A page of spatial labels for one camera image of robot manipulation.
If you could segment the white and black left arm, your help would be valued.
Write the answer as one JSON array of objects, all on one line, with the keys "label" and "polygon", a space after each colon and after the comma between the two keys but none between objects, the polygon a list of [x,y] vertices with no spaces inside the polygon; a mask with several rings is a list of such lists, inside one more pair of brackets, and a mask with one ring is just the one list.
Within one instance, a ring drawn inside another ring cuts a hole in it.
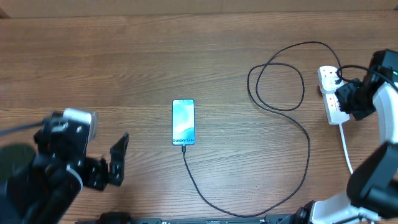
[{"label": "white and black left arm", "polygon": [[86,156],[91,124],[58,114],[36,125],[36,149],[1,147],[1,223],[58,223],[84,187],[103,191],[122,184],[128,134],[106,162]]}]

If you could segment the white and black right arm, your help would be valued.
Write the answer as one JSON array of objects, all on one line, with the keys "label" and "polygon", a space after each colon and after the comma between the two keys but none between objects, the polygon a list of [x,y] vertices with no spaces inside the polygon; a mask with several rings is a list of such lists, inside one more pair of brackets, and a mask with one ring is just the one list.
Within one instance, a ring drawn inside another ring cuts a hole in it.
[{"label": "white and black right arm", "polygon": [[373,53],[363,80],[335,91],[340,110],[359,121],[377,113],[380,145],[351,175],[346,190],[311,201],[282,223],[359,223],[397,217],[397,52]]}]

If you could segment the blue screen smartphone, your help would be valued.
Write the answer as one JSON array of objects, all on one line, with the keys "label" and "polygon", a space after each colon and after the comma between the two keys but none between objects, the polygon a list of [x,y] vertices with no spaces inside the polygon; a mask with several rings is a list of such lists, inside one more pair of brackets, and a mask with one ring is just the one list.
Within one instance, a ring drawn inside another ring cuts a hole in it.
[{"label": "blue screen smartphone", "polygon": [[172,102],[172,144],[195,144],[195,101],[193,99]]}]

